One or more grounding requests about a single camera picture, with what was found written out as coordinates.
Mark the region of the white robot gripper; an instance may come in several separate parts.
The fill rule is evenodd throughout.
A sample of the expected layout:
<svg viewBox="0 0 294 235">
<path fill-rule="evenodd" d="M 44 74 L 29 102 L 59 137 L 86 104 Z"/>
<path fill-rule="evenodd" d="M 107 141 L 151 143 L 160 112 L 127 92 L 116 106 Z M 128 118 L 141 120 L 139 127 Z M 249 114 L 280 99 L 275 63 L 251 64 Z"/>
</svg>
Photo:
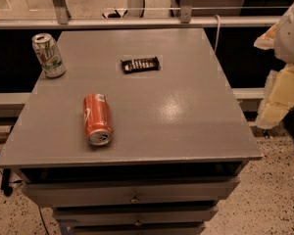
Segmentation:
<svg viewBox="0 0 294 235">
<path fill-rule="evenodd" d="M 278 23 L 255 40 L 254 46 L 261 50 L 274 49 L 279 60 L 290 63 L 280 71 L 269 72 L 264 99 L 258 108 L 256 126 L 272 129 L 294 108 L 294 3 Z"/>
</svg>

